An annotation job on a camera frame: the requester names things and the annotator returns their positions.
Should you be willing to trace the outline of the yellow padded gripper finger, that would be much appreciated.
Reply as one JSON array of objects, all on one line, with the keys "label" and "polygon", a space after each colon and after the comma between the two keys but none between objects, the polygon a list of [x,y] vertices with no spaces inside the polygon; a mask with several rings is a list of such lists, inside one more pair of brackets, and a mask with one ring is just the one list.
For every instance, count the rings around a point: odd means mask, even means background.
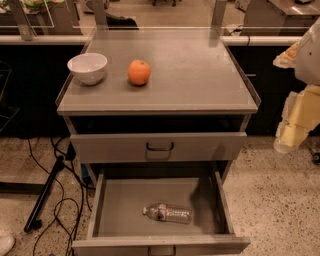
[{"label": "yellow padded gripper finger", "polygon": [[274,149],[290,153],[299,148],[320,124],[320,87],[307,85],[300,93],[290,92],[276,131]]},{"label": "yellow padded gripper finger", "polygon": [[291,45],[287,50],[282,52],[273,60],[273,65],[283,69],[294,68],[296,64],[295,58],[298,46],[298,42]]}]

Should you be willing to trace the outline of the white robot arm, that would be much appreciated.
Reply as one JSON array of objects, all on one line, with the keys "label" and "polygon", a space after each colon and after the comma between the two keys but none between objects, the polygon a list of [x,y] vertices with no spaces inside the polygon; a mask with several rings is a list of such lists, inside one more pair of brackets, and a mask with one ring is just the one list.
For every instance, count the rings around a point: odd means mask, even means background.
[{"label": "white robot arm", "polygon": [[293,68],[306,87],[286,98],[282,120],[276,131],[274,149],[289,153],[299,148],[320,124],[320,18],[303,37],[273,60],[279,68]]}]

